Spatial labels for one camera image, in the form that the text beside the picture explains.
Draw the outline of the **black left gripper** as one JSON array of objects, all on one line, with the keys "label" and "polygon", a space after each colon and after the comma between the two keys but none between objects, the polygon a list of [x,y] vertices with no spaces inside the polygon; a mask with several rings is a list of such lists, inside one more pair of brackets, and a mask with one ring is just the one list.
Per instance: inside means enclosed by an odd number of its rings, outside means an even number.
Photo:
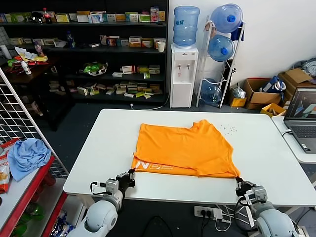
[{"label": "black left gripper", "polygon": [[129,169],[128,172],[117,175],[116,180],[118,180],[118,189],[121,191],[135,187],[135,169]]}]

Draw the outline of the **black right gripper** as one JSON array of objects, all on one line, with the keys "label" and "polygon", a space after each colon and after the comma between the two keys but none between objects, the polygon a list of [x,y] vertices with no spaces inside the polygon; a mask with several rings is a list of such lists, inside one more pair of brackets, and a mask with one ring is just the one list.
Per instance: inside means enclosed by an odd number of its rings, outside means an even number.
[{"label": "black right gripper", "polygon": [[249,181],[244,181],[240,177],[236,177],[236,183],[236,195],[238,197],[244,196],[247,191],[251,190],[253,187],[256,186],[256,184]]}]

